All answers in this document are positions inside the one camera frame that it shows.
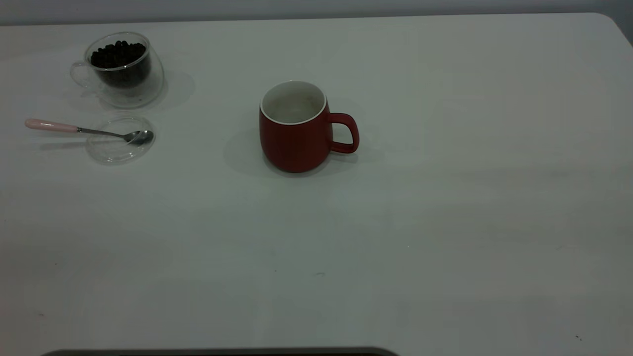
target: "pink spoon handle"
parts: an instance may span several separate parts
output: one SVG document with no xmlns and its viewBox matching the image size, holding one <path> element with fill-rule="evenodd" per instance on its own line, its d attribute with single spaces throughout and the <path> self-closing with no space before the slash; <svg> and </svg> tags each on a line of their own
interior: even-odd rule
<svg viewBox="0 0 633 356">
<path fill-rule="evenodd" d="M 77 132 L 77 126 L 60 124 L 59 122 L 37 120 L 36 118 L 28 118 L 24 121 L 24 126 L 33 130 Z"/>
</svg>

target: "mug rim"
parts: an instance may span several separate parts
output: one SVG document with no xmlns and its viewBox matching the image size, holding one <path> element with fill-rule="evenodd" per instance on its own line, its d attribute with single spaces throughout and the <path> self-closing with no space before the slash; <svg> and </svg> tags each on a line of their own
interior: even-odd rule
<svg viewBox="0 0 633 356">
<path fill-rule="evenodd" d="M 275 89 L 278 86 L 282 86 L 288 83 L 292 83 L 292 82 L 297 82 L 297 83 L 304 83 L 304 84 L 308 84 L 309 86 L 313 86 L 315 88 L 317 88 L 319 90 L 319 92 L 321 93 L 321 95 L 323 96 L 323 106 L 321 107 L 321 109 L 311 118 L 307 119 L 307 120 L 303 120 L 300 122 L 280 122 L 277 121 L 273 118 L 271 118 L 270 116 L 268 116 L 268 114 L 266 113 L 266 111 L 264 111 L 264 98 L 266 98 L 266 95 L 273 89 Z M 321 90 L 321 88 L 318 87 L 318 85 L 311 83 L 311 82 L 307 82 L 305 80 L 295 80 L 295 79 L 291 79 L 291 80 L 287 80 L 285 82 L 281 82 L 275 86 L 273 86 L 272 88 L 270 88 L 269 90 L 266 91 L 266 93 L 264 94 L 264 96 L 261 97 L 260 100 L 260 111 L 262 114 L 264 114 L 264 116 L 269 119 L 270 121 L 274 122 L 275 124 L 279 124 L 279 125 L 286 125 L 286 126 L 294 126 L 294 125 L 301 125 L 301 124 L 305 124 L 306 122 L 310 122 L 314 119 L 316 119 L 319 115 L 321 115 L 323 113 L 323 111 L 325 110 L 325 107 L 327 106 L 327 96 L 325 95 L 325 92 L 323 92 Z"/>
<path fill-rule="evenodd" d="M 143 55 L 141 57 L 139 57 L 138 59 L 136 59 L 135 61 L 128 63 L 126 65 L 122 65 L 120 67 L 116 67 L 116 68 L 100 68 L 97 66 L 92 65 L 89 55 L 91 55 L 89 53 L 90 48 L 97 42 L 106 39 L 108 37 L 114 36 L 114 35 L 123 35 L 123 34 L 132 34 L 132 35 L 137 35 L 141 38 L 143 38 L 143 40 L 147 43 L 147 48 L 145 49 L 145 53 L 143 53 Z M 109 34 L 109 35 L 105 35 L 103 37 L 100 37 L 98 39 L 96 39 L 95 41 L 93 41 L 88 48 L 86 48 L 85 53 L 84 53 L 84 62 L 86 62 L 92 69 L 94 70 L 99 70 L 100 72 L 114 72 L 115 70 L 121 70 L 121 69 L 126 69 L 128 67 L 131 67 L 133 65 L 135 65 L 136 63 L 142 61 L 145 57 L 147 57 L 147 55 L 149 54 L 149 49 L 150 49 L 151 45 L 149 44 L 149 39 L 147 39 L 147 37 L 143 36 L 142 34 L 138 33 L 138 32 L 131 32 L 131 31 L 121 31 L 121 32 L 115 32 L 113 34 Z"/>
</svg>

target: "mug handle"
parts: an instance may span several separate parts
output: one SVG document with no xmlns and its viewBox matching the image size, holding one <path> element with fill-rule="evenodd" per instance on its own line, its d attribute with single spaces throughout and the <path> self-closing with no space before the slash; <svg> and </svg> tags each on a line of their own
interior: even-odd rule
<svg viewBox="0 0 633 356">
<path fill-rule="evenodd" d="M 343 124 L 347 126 L 349 131 L 352 133 L 351 144 L 332 142 L 331 150 L 340 153 L 354 153 L 358 149 L 358 127 L 356 126 L 354 118 L 349 116 L 348 114 L 331 113 L 330 116 L 327 117 L 327 119 L 333 124 Z"/>
<path fill-rule="evenodd" d="M 85 68 L 84 69 L 85 75 L 79 75 L 78 74 L 77 70 L 80 67 L 84 67 Z M 76 61 L 75 63 L 73 63 L 72 66 L 70 66 L 70 77 L 80 87 L 84 87 L 84 88 L 90 89 L 90 81 L 89 81 L 88 70 L 89 70 L 88 63 L 86 63 L 84 61 Z"/>
</svg>

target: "glass cup handle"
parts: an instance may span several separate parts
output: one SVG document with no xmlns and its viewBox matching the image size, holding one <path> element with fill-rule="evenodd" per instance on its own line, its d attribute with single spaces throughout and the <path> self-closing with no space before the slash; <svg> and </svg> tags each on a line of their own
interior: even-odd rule
<svg viewBox="0 0 633 356">
<path fill-rule="evenodd" d="M 80 74 L 79 68 L 80 67 L 84 67 L 84 69 L 81 71 L 84 74 Z M 70 77 L 75 81 L 75 83 L 77 83 L 80 87 L 84 87 L 84 88 L 88 88 L 90 89 L 90 80 L 89 80 L 89 73 L 88 70 L 90 68 L 88 67 L 88 64 L 84 61 L 76 61 L 75 63 L 73 63 L 72 66 L 70 66 Z"/>
</svg>

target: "glass saucer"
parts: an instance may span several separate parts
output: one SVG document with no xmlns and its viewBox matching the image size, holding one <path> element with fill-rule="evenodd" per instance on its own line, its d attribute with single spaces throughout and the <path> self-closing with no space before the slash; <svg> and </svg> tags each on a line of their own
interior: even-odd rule
<svg viewBox="0 0 633 356">
<path fill-rule="evenodd" d="M 119 115 L 98 125 L 95 130 L 114 132 L 115 134 L 129 134 L 135 131 L 150 130 L 154 139 L 138 145 L 134 139 L 129 143 L 125 140 L 104 135 L 90 135 L 86 140 L 85 149 L 88 155 L 97 162 L 105 165 L 117 165 L 131 162 L 147 152 L 156 140 L 156 131 L 145 118 L 136 115 Z"/>
</svg>

